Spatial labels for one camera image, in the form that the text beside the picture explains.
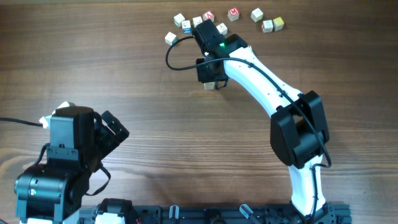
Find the white block teal side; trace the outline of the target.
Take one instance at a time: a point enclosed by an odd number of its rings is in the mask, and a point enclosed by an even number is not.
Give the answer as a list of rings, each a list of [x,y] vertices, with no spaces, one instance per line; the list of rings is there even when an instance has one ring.
[[[207,82],[204,83],[205,90],[214,90],[215,89],[215,82]]]

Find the red letter M block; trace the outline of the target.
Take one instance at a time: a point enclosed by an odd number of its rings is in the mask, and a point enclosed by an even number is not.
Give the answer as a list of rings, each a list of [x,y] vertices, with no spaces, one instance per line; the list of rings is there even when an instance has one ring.
[[[238,8],[236,8],[236,7],[233,7],[233,8],[228,10],[228,19],[230,21],[238,20],[239,19],[239,15],[240,15],[240,12],[239,12]]]

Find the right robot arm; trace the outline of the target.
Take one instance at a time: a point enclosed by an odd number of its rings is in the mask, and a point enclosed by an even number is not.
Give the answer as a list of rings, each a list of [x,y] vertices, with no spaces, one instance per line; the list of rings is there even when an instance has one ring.
[[[240,36],[225,37],[213,22],[193,30],[203,58],[197,60],[198,79],[218,83],[232,79],[247,90],[271,119],[271,148],[289,168],[291,203],[305,223],[325,216],[322,160],[330,160],[325,144],[330,136],[322,99],[314,91],[303,94],[272,73]]]

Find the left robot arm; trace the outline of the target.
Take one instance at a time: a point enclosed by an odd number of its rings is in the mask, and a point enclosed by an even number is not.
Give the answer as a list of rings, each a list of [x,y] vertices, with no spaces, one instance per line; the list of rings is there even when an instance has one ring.
[[[36,218],[62,223],[81,207],[90,177],[103,170],[102,160],[129,136],[109,111],[98,114],[85,106],[58,108],[50,117],[50,141],[14,185],[16,216],[22,223]]]

